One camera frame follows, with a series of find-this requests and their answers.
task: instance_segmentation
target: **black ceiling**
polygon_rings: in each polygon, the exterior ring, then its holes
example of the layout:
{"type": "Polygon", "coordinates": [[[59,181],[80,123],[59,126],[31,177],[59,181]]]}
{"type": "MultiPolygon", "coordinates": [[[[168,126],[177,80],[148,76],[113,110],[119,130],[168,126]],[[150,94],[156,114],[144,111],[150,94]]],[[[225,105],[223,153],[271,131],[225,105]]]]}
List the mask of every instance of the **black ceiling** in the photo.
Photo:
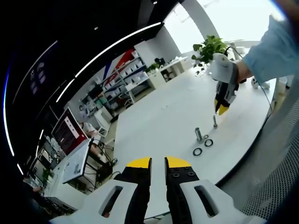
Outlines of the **black ceiling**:
{"type": "Polygon", "coordinates": [[[6,10],[4,30],[9,60],[7,68],[6,114],[9,136],[16,159],[23,164],[28,155],[34,155],[40,131],[47,126],[47,110],[37,118],[47,103],[57,113],[64,104],[105,64],[142,40],[156,36],[161,26],[141,32],[116,45],[99,57],[76,78],[58,104],[63,88],[92,58],[126,35],[145,26],[163,22],[178,0],[56,0],[10,2],[6,10]],[[50,60],[50,76],[39,94],[33,96],[28,77],[18,94],[17,89],[35,60],[55,41],[50,60]]]}

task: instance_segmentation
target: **blue wall stripe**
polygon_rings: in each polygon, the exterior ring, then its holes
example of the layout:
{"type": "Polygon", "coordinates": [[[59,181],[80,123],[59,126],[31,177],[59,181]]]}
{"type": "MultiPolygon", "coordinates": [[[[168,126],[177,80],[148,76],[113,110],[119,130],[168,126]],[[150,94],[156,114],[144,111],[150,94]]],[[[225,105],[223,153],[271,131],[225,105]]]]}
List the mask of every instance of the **blue wall stripe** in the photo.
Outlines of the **blue wall stripe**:
{"type": "Polygon", "coordinates": [[[109,62],[109,63],[106,65],[106,67],[105,67],[105,72],[104,72],[103,80],[107,77],[107,74],[108,74],[109,68],[110,68],[110,66],[111,66],[111,63],[112,63],[112,61],[109,62]]]}

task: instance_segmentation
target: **window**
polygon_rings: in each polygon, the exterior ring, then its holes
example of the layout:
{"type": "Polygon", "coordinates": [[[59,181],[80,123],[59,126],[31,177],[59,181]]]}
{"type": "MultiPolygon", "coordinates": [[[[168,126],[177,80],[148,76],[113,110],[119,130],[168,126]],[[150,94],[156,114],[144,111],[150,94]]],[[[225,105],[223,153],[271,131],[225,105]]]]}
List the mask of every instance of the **window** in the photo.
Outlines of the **window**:
{"type": "Polygon", "coordinates": [[[172,10],[164,23],[181,54],[193,51],[193,44],[204,41],[196,24],[181,4],[172,10]]]}
{"type": "Polygon", "coordinates": [[[197,0],[224,41],[259,41],[269,15],[278,15],[270,0],[197,0]]]}

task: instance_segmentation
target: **ceiling light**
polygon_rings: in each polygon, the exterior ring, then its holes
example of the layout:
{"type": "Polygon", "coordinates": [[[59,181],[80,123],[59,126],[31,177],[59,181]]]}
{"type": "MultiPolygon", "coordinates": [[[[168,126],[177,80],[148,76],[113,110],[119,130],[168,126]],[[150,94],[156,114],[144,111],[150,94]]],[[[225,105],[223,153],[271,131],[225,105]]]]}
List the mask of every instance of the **ceiling light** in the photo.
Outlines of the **ceiling light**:
{"type": "Polygon", "coordinates": [[[61,92],[61,94],[59,95],[59,97],[56,100],[56,103],[60,100],[60,98],[62,97],[62,95],[64,94],[64,92],[67,90],[67,88],[71,85],[71,83],[74,81],[75,79],[71,80],[67,86],[65,87],[65,89],[61,92]]]}
{"type": "Polygon", "coordinates": [[[147,27],[144,27],[144,28],[142,28],[142,29],[139,29],[139,30],[137,30],[137,31],[135,31],[135,32],[133,32],[133,33],[131,33],[131,34],[129,34],[129,35],[127,35],[127,36],[125,36],[125,37],[123,37],[123,38],[121,38],[120,40],[118,40],[117,42],[115,42],[114,44],[112,44],[112,45],[110,45],[109,47],[107,47],[105,50],[103,50],[102,52],[100,52],[96,57],[94,57],[89,63],[87,63],[76,75],[75,75],[75,77],[78,77],[78,75],[80,75],[92,62],[94,62],[98,57],[100,57],[102,54],[104,54],[106,51],[108,51],[109,49],[111,49],[112,47],[114,47],[115,45],[117,45],[117,44],[119,44],[120,42],[122,42],[122,41],[124,41],[124,40],[126,40],[127,38],[129,38],[129,37],[131,37],[131,36],[133,36],[133,35],[135,35],[135,34],[138,34],[138,33],[140,33],[140,32],[142,32],[142,31],[144,31],[144,30],[146,30],[146,29],[149,29],[149,28],[152,28],[152,27],[155,27],[155,26],[158,26],[158,25],[160,25],[161,24],[161,22],[157,22],[157,23],[155,23],[155,24],[152,24],[152,25],[150,25],[150,26],[147,26],[147,27]]]}
{"type": "Polygon", "coordinates": [[[36,157],[37,157],[37,151],[38,151],[38,145],[37,145],[37,148],[36,148],[36,157]]]}
{"type": "Polygon", "coordinates": [[[11,154],[14,156],[13,147],[11,146],[11,142],[10,142],[10,138],[9,138],[9,134],[8,134],[8,129],[7,129],[6,110],[5,110],[6,89],[7,89],[7,82],[8,82],[8,74],[9,74],[9,72],[10,72],[10,66],[9,66],[9,68],[7,70],[7,77],[6,77],[6,81],[5,81],[4,98],[3,98],[3,120],[4,120],[4,129],[5,129],[5,134],[6,134],[6,139],[7,139],[7,142],[8,142],[8,146],[9,146],[11,154]]]}
{"type": "Polygon", "coordinates": [[[41,132],[41,135],[39,136],[39,140],[42,138],[42,135],[43,135],[43,130],[41,132]]]}
{"type": "Polygon", "coordinates": [[[17,164],[17,167],[19,168],[19,170],[20,170],[21,174],[22,174],[22,175],[24,175],[24,174],[23,174],[23,171],[21,170],[21,167],[20,167],[20,165],[19,165],[19,164],[17,164]]]}

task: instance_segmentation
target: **human hand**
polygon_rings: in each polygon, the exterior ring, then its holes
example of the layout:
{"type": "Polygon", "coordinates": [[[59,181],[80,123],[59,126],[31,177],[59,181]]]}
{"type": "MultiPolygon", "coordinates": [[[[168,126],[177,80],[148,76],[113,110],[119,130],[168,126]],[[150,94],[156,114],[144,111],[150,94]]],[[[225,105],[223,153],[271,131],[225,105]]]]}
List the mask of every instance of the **human hand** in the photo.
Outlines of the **human hand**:
{"type": "Polygon", "coordinates": [[[41,191],[41,190],[42,190],[41,187],[33,188],[33,192],[39,192],[39,191],[41,191]]]}
{"type": "Polygon", "coordinates": [[[239,61],[237,63],[237,67],[239,71],[237,83],[240,83],[242,80],[253,76],[253,74],[251,73],[251,71],[248,69],[247,65],[243,61],[239,61]]]}

